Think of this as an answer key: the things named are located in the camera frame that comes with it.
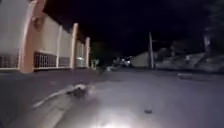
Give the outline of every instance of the sidewalk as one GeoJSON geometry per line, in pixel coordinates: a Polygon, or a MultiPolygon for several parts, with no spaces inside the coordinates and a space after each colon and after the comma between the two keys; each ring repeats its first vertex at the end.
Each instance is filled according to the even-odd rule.
{"type": "Polygon", "coordinates": [[[7,126],[51,93],[71,83],[89,83],[96,76],[94,71],[84,69],[33,74],[0,73],[0,123],[7,126]]]}

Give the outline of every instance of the utility pole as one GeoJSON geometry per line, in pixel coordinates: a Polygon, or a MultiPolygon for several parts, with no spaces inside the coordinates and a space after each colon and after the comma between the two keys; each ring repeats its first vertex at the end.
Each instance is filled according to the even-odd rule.
{"type": "Polygon", "coordinates": [[[207,27],[205,28],[205,34],[204,34],[204,48],[205,48],[205,53],[209,54],[211,52],[211,41],[210,41],[210,31],[211,28],[207,27]]]}
{"type": "Polygon", "coordinates": [[[149,67],[154,69],[154,53],[153,53],[153,45],[152,45],[152,34],[149,32],[149,49],[148,49],[148,60],[149,60],[149,67]]]}

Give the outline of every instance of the dead animal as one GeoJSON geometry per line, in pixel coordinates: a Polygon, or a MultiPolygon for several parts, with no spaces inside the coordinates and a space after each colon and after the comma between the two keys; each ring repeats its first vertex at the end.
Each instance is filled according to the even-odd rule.
{"type": "Polygon", "coordinates": [[[152,114],[152,110],[151,109],[146,109],[145,114],[152,114]]]}
{"type": "Polygon", "coordinates": [[[73,85],[72,91],[67,92],[68,95],[73,95],[74,97],[81,99],[84,98],[88,93],[88,86],[85,84],[73,85]]]}

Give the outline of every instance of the pillar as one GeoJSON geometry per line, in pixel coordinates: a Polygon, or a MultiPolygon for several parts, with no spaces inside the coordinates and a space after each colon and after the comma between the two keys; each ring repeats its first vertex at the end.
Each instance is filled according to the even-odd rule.
{"type": "Polygon", "coordinates": [[[43,16],[45,0],[33,0],[29,3],[25,24],[23,28],[23,38],[20,45],[18,67],[22,73],[31,73],[34,70],[34,38],[36,34],[35,21],[43,16]]]}
{"type": "Polygon", "coordinates": [[[57,58],[56,58],[56,68],[59,68],[59,60],[60,60],[60,46],[61,46],[61,33],[62,33],[62,26],[60,25],[58,31],[58,39],[57,39],[57,58]]]}
{"type": "Polygon", "coordinates": [[[81,62],[81,67],[85,68],[86,67],[86,62],[85,62],[85,44],[81,43],[81,54],[80,54],[80,62],[81,62]]]}
{"type": "Polygon", "coordinates": [[[77,34],[78,34],[78,23],[75,23],[73,26],[72,33],[72,44],[71,44],[71,55],[70,55],[70,68],[75,69],[76,65],[76,55],[77,55],[77,34]]]}
{"type": "Polygon", "coordinates": [[[90,53],[90,37],[86,37],[86,42],[85,42],[85,64],[86,68],[89,68],[89,53],[90,53]]]}

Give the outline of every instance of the night sky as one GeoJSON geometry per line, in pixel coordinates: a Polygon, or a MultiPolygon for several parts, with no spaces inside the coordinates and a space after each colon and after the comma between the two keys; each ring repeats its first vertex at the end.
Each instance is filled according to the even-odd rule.
{"type": "Polygon", "coordinates": [[[93,41],[124,55],[147,50],[153,39],[202,38],[208,0],[48,0],[45,12],[65,28],[74,22],[93,41]]]}

